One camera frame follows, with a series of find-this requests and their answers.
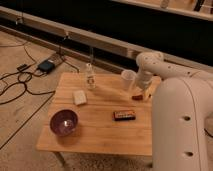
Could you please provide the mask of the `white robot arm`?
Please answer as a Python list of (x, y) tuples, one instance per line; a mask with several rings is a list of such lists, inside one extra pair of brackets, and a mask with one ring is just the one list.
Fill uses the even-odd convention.
[(162, 78), (152, 98), (153, 171), (209, 171), (205, 118), (213, 113), (213, 73), (168, 63), (161, 52), (136, 57), (138, 86)]

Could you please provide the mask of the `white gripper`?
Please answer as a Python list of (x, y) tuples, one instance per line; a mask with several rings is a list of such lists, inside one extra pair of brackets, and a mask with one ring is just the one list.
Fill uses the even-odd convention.
[(148, 71), (139, 69), (136, 75), (136, 85), (141, 88), (143, 100), (148, 99), (148, 87), (151, 85), (152, 82), (152, 74)]

